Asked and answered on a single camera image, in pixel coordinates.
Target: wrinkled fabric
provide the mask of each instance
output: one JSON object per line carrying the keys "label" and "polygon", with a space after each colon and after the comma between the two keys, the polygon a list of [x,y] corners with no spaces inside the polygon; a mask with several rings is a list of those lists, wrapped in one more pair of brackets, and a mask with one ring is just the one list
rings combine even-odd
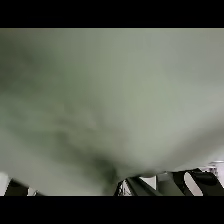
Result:
{"label": "wrinkled fabric", "polygon": [[1,29],[0,170],[46,195],[206,165],[224,145],[223,29]]}

